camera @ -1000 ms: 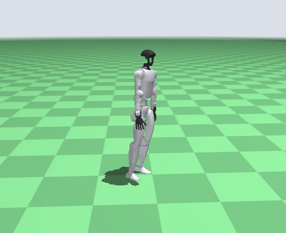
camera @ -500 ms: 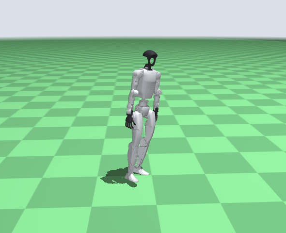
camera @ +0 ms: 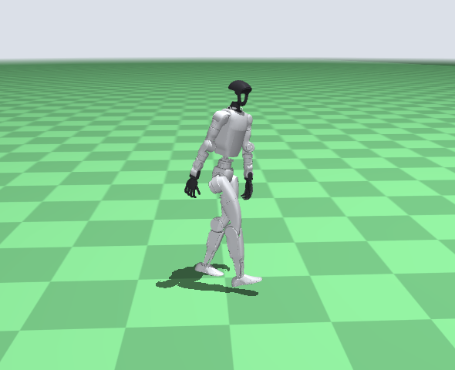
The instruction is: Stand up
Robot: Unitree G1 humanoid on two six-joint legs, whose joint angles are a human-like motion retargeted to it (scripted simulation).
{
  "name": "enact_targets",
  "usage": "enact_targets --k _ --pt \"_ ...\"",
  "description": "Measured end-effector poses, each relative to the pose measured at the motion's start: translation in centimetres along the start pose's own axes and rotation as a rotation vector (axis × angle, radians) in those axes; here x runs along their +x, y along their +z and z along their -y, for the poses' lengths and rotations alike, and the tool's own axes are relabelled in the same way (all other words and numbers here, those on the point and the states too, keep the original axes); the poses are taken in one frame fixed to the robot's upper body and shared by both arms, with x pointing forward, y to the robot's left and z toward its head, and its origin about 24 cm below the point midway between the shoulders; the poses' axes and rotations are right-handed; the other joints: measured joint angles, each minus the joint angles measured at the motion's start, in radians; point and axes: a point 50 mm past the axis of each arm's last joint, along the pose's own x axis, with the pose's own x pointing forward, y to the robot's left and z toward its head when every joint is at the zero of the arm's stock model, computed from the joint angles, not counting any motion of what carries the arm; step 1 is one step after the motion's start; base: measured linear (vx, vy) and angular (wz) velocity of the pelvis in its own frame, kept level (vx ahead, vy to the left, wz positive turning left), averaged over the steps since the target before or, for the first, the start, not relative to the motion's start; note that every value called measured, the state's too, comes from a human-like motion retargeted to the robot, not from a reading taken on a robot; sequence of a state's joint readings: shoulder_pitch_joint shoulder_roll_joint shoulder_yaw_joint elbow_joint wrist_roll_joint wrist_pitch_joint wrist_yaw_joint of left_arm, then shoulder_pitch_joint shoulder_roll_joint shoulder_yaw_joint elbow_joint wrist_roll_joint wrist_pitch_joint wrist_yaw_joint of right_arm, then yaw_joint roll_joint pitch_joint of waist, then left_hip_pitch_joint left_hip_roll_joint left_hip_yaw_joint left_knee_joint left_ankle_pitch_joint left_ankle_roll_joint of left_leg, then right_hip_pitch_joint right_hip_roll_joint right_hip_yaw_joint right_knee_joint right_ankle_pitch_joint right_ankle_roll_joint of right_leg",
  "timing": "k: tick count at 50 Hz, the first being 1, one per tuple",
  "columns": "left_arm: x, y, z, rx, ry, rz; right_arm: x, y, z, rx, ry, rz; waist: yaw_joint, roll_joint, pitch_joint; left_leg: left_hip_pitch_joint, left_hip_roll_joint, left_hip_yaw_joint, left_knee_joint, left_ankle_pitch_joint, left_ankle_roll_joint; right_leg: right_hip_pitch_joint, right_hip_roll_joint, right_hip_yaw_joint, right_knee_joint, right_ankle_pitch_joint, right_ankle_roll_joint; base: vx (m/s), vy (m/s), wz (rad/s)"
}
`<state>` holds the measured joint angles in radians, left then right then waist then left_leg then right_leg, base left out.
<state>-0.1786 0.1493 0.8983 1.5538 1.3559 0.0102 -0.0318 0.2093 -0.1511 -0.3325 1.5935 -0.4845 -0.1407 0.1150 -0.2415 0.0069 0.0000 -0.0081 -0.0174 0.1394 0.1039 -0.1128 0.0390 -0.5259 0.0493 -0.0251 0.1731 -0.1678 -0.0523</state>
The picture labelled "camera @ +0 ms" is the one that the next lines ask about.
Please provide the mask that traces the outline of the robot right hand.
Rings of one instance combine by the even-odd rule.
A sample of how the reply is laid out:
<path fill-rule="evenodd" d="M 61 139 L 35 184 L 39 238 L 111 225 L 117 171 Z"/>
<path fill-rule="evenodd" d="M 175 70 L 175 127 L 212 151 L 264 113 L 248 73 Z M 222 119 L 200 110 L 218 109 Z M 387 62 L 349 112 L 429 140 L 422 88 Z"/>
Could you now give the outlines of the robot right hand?
<path fill-rule="evenodd" d="M 200 173 L 201 172 L 198 170 L 196 177 L 190 175 L 190 179 L 186 183 L 186 187 L 184 189 L 184 192 L 190 197 L 197 198 L 197 197 L 195 197 L 195 190 L 196 189 L 197 189 L 198 194 L 201 195 L 201 193 L 200 193 L 200 191 L 198 189 L 198 186 L 197 186 L 197 184 L 198 184 L 197 180 L 199 179 Z M 193 196 L 192 196 L 192 191 L 193 191 Z"/>

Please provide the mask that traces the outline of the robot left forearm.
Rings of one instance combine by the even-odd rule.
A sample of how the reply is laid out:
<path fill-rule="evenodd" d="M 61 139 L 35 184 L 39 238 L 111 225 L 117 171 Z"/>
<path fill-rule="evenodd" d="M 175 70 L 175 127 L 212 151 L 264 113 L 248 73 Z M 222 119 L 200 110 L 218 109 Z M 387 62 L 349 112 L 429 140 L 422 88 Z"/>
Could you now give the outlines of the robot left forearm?
<path fill-rule="evenodd" d="M 249 172 L 253 173 L 253 171 L 252 171 L 253 170 L 253 164 L 252 164 L 253 154 L 242 150 L 242 157 L 244 158 L 244 177 L 248 178 L 248 173 Z"/>

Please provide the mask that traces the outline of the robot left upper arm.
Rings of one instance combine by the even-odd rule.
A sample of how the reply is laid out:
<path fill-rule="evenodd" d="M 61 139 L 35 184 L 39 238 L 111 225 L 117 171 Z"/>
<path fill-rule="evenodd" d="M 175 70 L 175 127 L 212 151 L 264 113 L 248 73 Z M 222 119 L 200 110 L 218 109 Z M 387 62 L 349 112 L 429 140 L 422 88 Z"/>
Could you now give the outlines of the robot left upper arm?
<path fill-rule="evenodd" d="M 251 137 L 251 124 L 253 122 L 252 116 L 248 114 L 248 127 L 244 136 L 244 141 L 242 143 L 242 149 L 245 152 L 253 152 L 254 151 L 254 144 L 249 141 Z"/>

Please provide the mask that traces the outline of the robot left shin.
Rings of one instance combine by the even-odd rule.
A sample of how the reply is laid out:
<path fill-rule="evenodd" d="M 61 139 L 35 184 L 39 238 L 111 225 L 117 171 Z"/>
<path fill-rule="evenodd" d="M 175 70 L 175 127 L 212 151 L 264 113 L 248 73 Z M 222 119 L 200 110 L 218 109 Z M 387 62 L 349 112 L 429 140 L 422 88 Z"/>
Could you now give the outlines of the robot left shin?
<path fill-rule="evenodd" d="M 204 264 L 206 264 L 206 265 L 204 266 L 204 264 L 203 264 L 204 267 L 210 267 L 210 262 L 213 259 L 217 249 L 219 248 L 223 236 L 224 236 L 224 230 L 216 232 L 211 229 L 211 231 L 209 232 L 208 238 L 207 238 L 207 243 L 206 243 L 207 251 L 206 251 L 206 255 L 205 255 L 205 259 L 204 259 Z M 207 264 L 208 261 L 209 261 L 209 263 Z"/>

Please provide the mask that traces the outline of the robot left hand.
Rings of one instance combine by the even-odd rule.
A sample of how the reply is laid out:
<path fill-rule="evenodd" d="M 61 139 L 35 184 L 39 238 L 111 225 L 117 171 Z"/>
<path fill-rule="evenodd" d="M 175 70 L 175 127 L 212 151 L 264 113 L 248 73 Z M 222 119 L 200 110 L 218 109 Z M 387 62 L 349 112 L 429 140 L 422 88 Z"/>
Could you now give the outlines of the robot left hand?
<path fill-rule="evenodd" d="M 245 191 L 244 191 L 244 194 L 241 195 L 241 197 L 244 198 L 244 200 L 248 200 L 251 197 L 252 192 L 253 192 L 253 185 L 252 185 L 252 182 L 251 182 L 253 180 L 253 173 L 249 172 L 248 173 L 248 178 L 245 177 L 244 179 L 246 180 Z"/>

